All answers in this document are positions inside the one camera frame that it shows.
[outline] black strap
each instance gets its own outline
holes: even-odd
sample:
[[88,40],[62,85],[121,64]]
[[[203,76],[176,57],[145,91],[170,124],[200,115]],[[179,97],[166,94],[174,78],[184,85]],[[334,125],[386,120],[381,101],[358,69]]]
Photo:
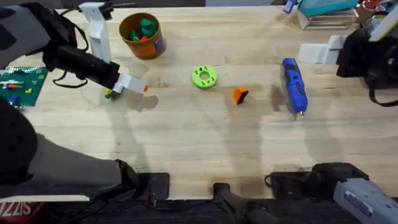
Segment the black strap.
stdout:
[[79,85],[75,85],[75,86],[57,83],[58,81],[63,80],[66,77],[67,73],[68,73],[67,71],[64,71],[64,73],[61,77],[52,80],[52,82],[54,82],[54,84],[56,84],[57,86],[64,87],[64,88],[80,88],[88,83],[87,78],[84,79],[83,83],[81,83]]
[[[87,41],[87,38],[86,38],[86,34],[85,34],[84,30],[81,29],[80,27],[78,27],[76,24],[73,24],[73,26],[77,29],[77,31],[80,33],[81,37],[82,37],[83,40],[85,41],[86,47],[85,47],[84,49],[82,49],[82,51],[86,52],[86,51],[88,50],[88,41]],[[56,79],[53,79],[52,82],[53,82],[54,84],[56,84],[57,86],[59,86],[59,87],[64,87],[64,88],[80,88],[80,87],[82,87],[82,86],[85,86],[85,85],[88,83],[87,78],[85,78],[85,79],[84,79],[84,82],[81,83],[81,84],[79,84],[79,85],[66,85],[66,84],[59,84],[59,83],[57,83],[58,81],[63,80],[63,79],[66,77],[67,73],[68,73],[67,71],[64,71],[64,73],[62,74],[61,77],[56,78]]]
[[375,80],[371,81],[370,85],[369,85],[369,98],[371,99],[371,101],[373,103],[378,104],[383,107],[398,106],[398,100],[387,102],[387,103],[378,102],[378,100],[376,99],[376,96],[375,96],[375,85],[376,85]]

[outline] label sticker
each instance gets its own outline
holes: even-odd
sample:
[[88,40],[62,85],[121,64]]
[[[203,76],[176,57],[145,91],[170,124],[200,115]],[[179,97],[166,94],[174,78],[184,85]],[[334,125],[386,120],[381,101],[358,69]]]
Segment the label sticker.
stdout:
[[156,49],[156,51],[157,52],[161,52],[162,51],[162,49],[163,49],[163,38],[162,37],[159,37],[159,39],[157,39],[156,41],[155,41],[155,49]]
[[346,190],[346,192],[344,193],[344,199],[346,199],[355,207],[360,209],[360,211],[363,212],[368,217],[372,215],[373,208],[370,207],[366,202],[363,202],[361,199],[359,199],[355,194],[351,193],[350,191]]
[[284,7],[284,12],[287,14],[290,14],[292,12],[292,9],[294,5],[296,4],[297,0],[288,0],[285,7]]

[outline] small orange object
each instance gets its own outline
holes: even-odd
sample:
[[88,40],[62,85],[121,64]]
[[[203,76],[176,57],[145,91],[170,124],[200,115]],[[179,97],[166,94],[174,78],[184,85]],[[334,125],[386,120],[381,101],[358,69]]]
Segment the small orange object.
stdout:
[[236,105],[243,102],[243,99],[248,95],[249,90],[247,88],[239,87],[234,90],[233,99]]
[[147,36],[142,36],[142,37],[141,37],[141,40],[139,40],[139,41],[145,41],[145,40],[147,40],[147,39],[148,39]]

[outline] green block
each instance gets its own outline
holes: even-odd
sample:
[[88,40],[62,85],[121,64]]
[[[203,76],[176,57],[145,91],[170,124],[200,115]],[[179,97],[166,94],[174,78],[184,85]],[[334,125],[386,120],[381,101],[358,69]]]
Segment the green block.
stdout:
[[157,26],[155,22],[152,22],[148,19],[141,20],[141,31],[146,37],[151,38],[156,34]]
[[133,40],[133,41],[137,41],[137,39],[138,39],[138,41],[139,41],[137,32],[136,32],[135,30],[132,30],[132,31],[131,31],[131,33],[130,33],[130,39]]
[[156,23],[148,20],[148,19],[141,19],[141,27],[149,27],[149,26],[154,26],[156,27]]

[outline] white bracket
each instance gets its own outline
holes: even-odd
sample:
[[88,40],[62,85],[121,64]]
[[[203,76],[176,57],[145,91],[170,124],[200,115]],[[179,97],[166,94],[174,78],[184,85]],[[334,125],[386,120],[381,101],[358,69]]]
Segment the white bracket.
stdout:
[[109,46],[108,26],[100,11],[100,7],[103,5],[103,2],[86,2],[80,4],[79,8],[90,22],[89,40],[93,55],[110,63],[111,47]]
[[[109,46],[108,26],[100,11],[104,2],[86,2],[79,5],[86,19],[90,22],[90,45],[91,52],[95,57],[103,59],[105,62],[111,61],[111,47]],[[120,74],[118,81],[113,86],[113,91],[121,93],[124,88],[144,93],[148,86],[142,80],[138,80],[130,75]]]
[[302,44],[298,60],[305,63],[335,65],[347,35],[331,35],[328,44]]

